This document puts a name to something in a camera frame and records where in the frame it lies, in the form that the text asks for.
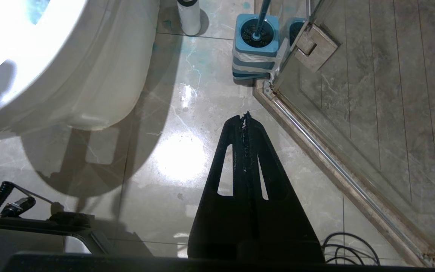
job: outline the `metal hinge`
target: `metal hinge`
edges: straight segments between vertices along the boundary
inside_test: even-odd
[[[318,71],[338,48],[330,36],[310,22],[305,23],[300,30],[292,50],[295,46],[295,57],[313,73]]]

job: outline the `white toilet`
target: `white toilet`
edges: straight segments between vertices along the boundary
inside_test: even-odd
[[[142,92],[158,12],[158,0],[0,0],[0,139],[123,119]]]

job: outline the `tiled floor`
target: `tiled floor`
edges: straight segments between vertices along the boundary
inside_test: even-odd
[[[323,27],[340,47],[319,72],[300,69],[300,83],[281,91],[300,103],[300,84],[322,113],[305,114],[333,123],[366,158],[356,167],[378,172],[374,186],[397,191],[435,241],[435,1],[338,0]],[[350,155],[338,138],[332,145]]]
[[[187,37],[170,6],[175,1],[162,1],[145,89],[122,122],[102,131],[54,126],[0,141],[0,182],[13,181],[49,202],[38,200],[25,217],[46,219],[63,206],[95,215],[95,228],[121,253],[185,258],[222,126],[248,110],[264,125],[319,239],[352,232],[369,241],[384,262],[402,264],[252,97],[252,86],[233,81],[228,27],[237,14],[252,12],[253,1],[200,2],[208,27]],[[225,165],[223,177],[230,173]],[[221,192],[230,186],[223,181]]]

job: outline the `toilet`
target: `toilet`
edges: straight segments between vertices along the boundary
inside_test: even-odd
[[[143,89],[158,13],[158,0],[0,0],[0,139],[123,119]]]

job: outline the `white bottle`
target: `white bottle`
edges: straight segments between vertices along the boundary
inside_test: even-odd
[[[198,0],[177,0],[182,31],[194,36],[201,29],[201,9]]]

